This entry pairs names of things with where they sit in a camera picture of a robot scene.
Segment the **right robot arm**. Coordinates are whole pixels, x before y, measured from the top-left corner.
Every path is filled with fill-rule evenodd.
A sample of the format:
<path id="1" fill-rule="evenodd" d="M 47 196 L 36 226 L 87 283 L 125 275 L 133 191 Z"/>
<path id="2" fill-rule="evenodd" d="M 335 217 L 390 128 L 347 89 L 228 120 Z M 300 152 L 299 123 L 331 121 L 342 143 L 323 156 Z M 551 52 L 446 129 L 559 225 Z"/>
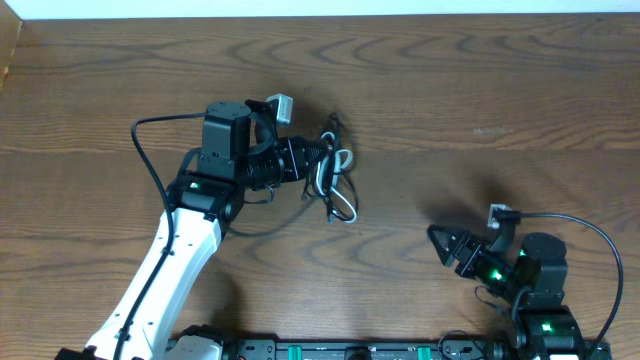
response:
<path id="1" fill-rule="evenodd" d="M 563 304 L 565 243 L 546 233 L 530 233 L 509 263 L 505 254 L 515 229 L 513 223 L 502 224 L 491 241 L 462 228 L 431 225 L 427 236 L 444 266 L 456 264 L 456 274 L 483 283 L 509 304 L 503 312 L 506 334 L 486 345 L 487 359 L 584 359 L 586 342 Z"/>

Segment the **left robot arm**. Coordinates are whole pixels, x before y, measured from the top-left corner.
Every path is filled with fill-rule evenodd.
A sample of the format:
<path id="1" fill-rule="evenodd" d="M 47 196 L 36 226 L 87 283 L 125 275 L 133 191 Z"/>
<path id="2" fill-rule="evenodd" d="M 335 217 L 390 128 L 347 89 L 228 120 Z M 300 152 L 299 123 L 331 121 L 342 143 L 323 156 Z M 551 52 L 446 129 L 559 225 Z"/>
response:
<path id="1" fill-rule="evenodd" d="M 175 179 L 157 186 L 164 205 L 153 243 L 124 296 L 81 351 L 60 359 L 233 359 L 230 341 L 206 327 L 177 340 L 174 325 L 204 265 L 246 203 L 247 190 L 273 190 L 306 178 L 326 145 L 281 137 L 292 98 L 215 102 L 200 114 L 202 144 L 184 157 Z"/>

